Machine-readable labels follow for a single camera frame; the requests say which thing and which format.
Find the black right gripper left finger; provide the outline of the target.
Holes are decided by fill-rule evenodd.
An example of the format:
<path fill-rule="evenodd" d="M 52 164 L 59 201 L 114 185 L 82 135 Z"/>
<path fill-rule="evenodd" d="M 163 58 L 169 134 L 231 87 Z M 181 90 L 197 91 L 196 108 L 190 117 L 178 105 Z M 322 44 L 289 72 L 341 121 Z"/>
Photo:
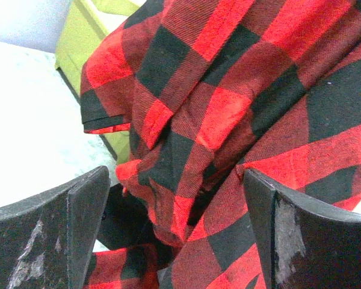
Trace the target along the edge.
<path fill-rule="evenodd" d="M 0 288 L 82 288 L 109 189 L 99 166 L 0 207 Z"/>

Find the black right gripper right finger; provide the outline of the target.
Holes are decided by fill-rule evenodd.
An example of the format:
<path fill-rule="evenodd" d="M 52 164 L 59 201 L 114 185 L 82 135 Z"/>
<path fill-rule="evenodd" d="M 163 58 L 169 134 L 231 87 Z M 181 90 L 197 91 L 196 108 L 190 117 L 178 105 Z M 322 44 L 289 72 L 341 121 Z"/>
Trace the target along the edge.
<path fill-rule="evenodd" d="M 267 288 L 361 288 L 361 214 L 255 169 L 244 190 Z"/>

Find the red black plaid shirt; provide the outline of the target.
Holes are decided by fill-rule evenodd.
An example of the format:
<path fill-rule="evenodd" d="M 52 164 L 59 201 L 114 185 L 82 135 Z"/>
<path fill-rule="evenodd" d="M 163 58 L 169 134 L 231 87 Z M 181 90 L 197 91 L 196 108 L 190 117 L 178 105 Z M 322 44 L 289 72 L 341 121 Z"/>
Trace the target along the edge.
<path fill-rule="evenodd" d="M 264 288 L 244 172 L 361 201 L 361 1 L 147 1 L 82 68 L 89 134 L 164 244 L 94 256 L 86 288 Z"/>

